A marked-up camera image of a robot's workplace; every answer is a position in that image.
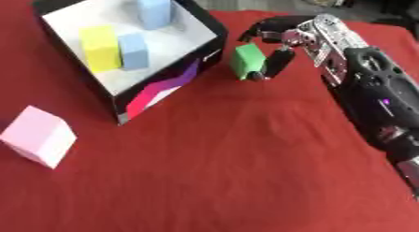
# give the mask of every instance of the red fabric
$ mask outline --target red fabric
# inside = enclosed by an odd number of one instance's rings
[[[302,51],[266,83],[237,81],[225,60],[117,127],[43,36],[31,0],[1,1],[2,126],[31,104],[79,136],[54,171],[0,144],[1,231],[418,231],[409,189]],[[231,30],[225,55],[240,32],[274,15],[213,14]],[[406,31],[350,25],[419,75]]]

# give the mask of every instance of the light blue cube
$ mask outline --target light blue cube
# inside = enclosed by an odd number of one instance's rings
[[[139,19],[144,29],[168,26],[172,19],[170,0],[137,0]]]
[[[123,68],[140,69],[149,66],[149,50],[142,34],[119,36]]]

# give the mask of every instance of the green cube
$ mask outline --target green cube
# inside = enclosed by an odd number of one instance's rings
[[[267,57],[254,44],[236,47],[230,59],[230,66],[240,80],[246,80],[247,75],[253,71],[260,71]]]

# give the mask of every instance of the robotic hand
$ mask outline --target robotic hand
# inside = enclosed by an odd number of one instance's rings
[[[269,18],[239,40],[255,36],[282,45],[249,79],[274,78],[295,57],[293,48],[303,47],[348,119],[370,145],[386,153],[419,197],[419,88],[399,65],[329,14]]]

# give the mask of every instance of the cube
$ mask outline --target cube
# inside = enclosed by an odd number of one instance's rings
[[[137,0],[139,19],[146,30],[168,26],[172,18],[170,0]]]
[[[142,34],[130,34],[119,37],[123,68],[140,69],[149,66],[149,51]]]
[[[83,28],[79,34],[88,67],[93,73],[121,67],[118,38],[112,26]]]
[[[0,140],[21,156],[56,168],[76,136],[63,119],[29,106],[0,135]]]
[[[260,71],[267,57],[254,44],[236,47],[230,59],[230,66],[240,80],[246,80],[249,73]]]

